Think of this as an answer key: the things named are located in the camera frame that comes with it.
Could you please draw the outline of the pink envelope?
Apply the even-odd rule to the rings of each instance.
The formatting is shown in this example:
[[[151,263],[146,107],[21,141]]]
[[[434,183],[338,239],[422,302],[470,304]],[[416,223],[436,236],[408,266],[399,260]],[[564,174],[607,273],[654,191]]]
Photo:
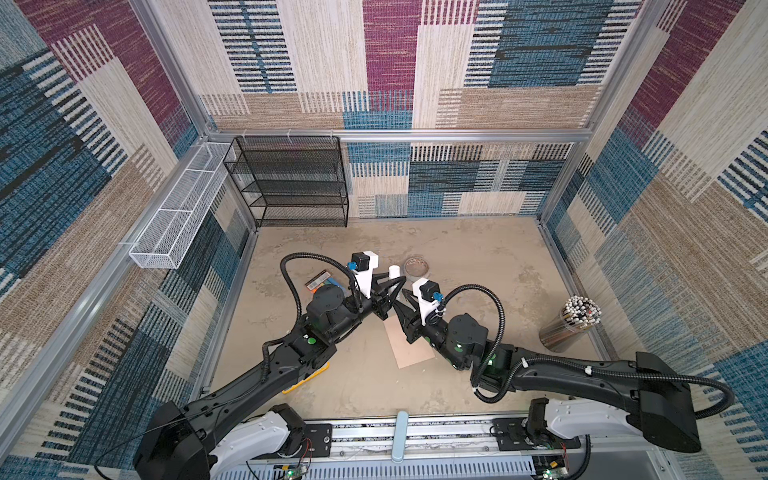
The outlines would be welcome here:
[[[383,322],[395,362],[399,369],[404,369],[435,358],[433,349],[425,340],[411,344],[407,341],[396,316],[390,316]]]

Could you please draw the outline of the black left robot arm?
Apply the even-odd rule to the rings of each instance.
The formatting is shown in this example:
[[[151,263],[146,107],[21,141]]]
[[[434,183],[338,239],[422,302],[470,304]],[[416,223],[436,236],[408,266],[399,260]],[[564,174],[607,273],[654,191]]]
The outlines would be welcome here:
[[[315,258],[339,269],[348,288],[320,286],[307,305],[298,305],[290,332],[265,342],[262,361],[235,380],[183,407],[159,407],[149,429],[135,438],[133,467],[140,478],[212,479],[255,456],[285,455],[303,443],[305,423],[287,405],[254,422],[248,418],[323,367],[368,315],[387,319],[406,283],[403,276],[375,273],[371,252],[354,253],[349,265]]]

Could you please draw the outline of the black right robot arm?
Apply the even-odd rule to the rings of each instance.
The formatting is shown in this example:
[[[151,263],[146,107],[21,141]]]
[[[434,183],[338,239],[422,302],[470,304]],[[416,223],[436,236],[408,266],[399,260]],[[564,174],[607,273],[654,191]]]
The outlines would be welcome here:
[[[582,435],[634,434],[667,450],[697,453],[697,423],[735,401],[724,383],[675,373],[659,357],[639,352],[632,360],[587,361],[550,356],[490,340],[471,315],[445,320],[448,300],[435,287],[430,297],[396,288],[387,305],[408,342],[425,339],[455,369],[470,373],[475,396],[496,404],[507,394],[541,391],[565,401],[534,399],[525,422],[532,444]]]

